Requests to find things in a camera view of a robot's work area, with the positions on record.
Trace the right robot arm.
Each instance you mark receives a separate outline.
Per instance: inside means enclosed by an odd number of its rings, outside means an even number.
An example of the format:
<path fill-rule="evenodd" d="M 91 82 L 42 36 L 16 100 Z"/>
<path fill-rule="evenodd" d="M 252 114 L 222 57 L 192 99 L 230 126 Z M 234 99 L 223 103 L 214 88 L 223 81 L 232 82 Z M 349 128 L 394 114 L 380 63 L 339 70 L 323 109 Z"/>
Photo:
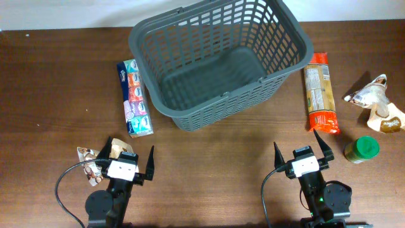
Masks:
<path fill-rule="evenodd" d="M 323 153 L 315 157 L 311 146 L 293 150 L 294 158 L 285 161 L 278 146 L 275 148 L 275 171 L 283 172 L 289 179 L 297 179 L 300 193 L 304 195 L 310 218 L 301 219 L 302 227 L 345 227 L 345 219 L 350 217 L 352 189 L 337 181 L 326 181 L 322 171 L 329 168 L 334 159 L 330 146 L 314 133 Z"/>

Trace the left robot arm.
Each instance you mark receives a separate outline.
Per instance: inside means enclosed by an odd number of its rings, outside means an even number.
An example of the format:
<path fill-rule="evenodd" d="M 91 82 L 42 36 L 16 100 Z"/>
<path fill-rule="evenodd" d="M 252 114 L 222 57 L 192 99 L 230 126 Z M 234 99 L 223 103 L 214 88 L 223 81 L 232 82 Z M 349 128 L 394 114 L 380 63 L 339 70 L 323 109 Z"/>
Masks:
<path fill-rule="evenodd" d="M 140 173 L 137 154 L 121 150 L 117 158 L 111 157 L 112 142 L 109 138 L 96 156 L 96 165 L 101 167 L 101 175 L 109 179 L 109 184 L 107 189 L 90 194 L 85 202 L 89 227 L 122 227 L 133 186 L 142 186 L 154 176 L 154 147 L 150 150 L 146 171 Z"/>

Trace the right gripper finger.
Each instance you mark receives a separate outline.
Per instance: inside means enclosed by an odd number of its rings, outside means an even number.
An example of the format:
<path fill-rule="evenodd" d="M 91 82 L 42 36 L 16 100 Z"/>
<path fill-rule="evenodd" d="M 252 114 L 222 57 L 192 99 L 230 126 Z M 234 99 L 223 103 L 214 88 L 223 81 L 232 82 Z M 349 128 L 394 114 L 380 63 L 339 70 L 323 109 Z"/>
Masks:
<path fill-rule="evenodd" d="M 275 161 L 274 161 L 274 167 L 275 170 L 285 170 L 286 168 L 286 163 L 284 161 L 284 158 L 281 154 L 281 151 L 279 150 L 276 142 L 273 143 L 274 148 L 275 148 Z"/>
<path fill-rule="evenodd" d="M 334 159 L 333 151 L 331 147 L 319 136 L 316 130 L 313 131 L 315 138 L 320 146 L 321 152 L 323 153 L 324 159 L 329 162 Z"/>

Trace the orange pasta packet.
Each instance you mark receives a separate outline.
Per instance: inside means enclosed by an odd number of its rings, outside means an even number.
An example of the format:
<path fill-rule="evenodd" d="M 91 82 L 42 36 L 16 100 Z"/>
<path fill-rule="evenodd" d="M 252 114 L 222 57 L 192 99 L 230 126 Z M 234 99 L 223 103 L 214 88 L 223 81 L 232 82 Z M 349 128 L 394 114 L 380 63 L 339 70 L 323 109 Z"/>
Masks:
<path fill-rule="evenodd" d="M 304 67 L 309 131 L 339 134 L 327 53 L 315 53 Z"/>

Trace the beige snack bag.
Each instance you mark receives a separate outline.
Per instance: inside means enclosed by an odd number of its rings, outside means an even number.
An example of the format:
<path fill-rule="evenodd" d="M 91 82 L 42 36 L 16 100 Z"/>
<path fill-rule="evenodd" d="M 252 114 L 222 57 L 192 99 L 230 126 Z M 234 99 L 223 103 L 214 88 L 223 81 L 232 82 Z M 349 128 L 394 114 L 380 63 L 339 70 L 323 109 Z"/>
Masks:
<path fill-rule="evenodd" d="M 344 101 L 370 109 L 367 126 L 384 134 L 404 130 L 404 113 L 385 95 L 387 76 L 381 74 L 362 89 L 344 97 Z"/>

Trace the green lid jar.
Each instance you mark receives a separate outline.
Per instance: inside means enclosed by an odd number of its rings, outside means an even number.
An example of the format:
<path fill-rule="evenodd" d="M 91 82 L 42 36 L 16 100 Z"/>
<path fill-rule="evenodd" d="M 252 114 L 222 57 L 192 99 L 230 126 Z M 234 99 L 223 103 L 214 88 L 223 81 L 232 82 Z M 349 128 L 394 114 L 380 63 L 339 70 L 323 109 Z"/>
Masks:
<path fill-rule="evenodd" d="M 380 152 L 380 145 L 376 139 L 363 136 L 349 143 L 344 148 L 345 158 L 352 163 L 362 163 L 373 159 Z"/>

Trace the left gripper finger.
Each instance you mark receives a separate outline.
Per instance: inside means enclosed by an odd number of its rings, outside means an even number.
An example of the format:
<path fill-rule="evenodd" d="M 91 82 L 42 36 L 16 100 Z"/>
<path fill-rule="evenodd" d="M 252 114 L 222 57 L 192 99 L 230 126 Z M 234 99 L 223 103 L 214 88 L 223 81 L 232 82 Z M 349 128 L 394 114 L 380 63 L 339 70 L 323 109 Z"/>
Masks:
<path fill-rule="evenodd" d="M 153 177 L 154 177 L 154 146 L 151 147 L 149 153 L 144 179 L 147 181 L 152 181 Z"/>
<path fill-rule="evenodd" d="M 106 144 L 104 145 L 104 147 L 102 148 L 102 150 L 100 150 L 100 152 L 98 153 L 96 159 L 97 160 L 108 160 L 110 153 L 111 153 L 111 147 L 112 147 L 112 137 L 109 136 Z"/>

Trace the grey plastic shopping basket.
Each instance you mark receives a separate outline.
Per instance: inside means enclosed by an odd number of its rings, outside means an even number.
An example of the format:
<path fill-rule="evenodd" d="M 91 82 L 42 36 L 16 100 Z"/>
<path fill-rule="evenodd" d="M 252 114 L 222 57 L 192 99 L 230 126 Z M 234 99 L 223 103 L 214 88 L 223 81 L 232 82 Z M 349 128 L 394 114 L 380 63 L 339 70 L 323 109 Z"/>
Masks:
<path fill-rule="evenodd" d="M 139 22 L 128 38 L 154 107 L 195 131 L 270 99 L 312 59 L 281 0 L 215 0 Z"/>

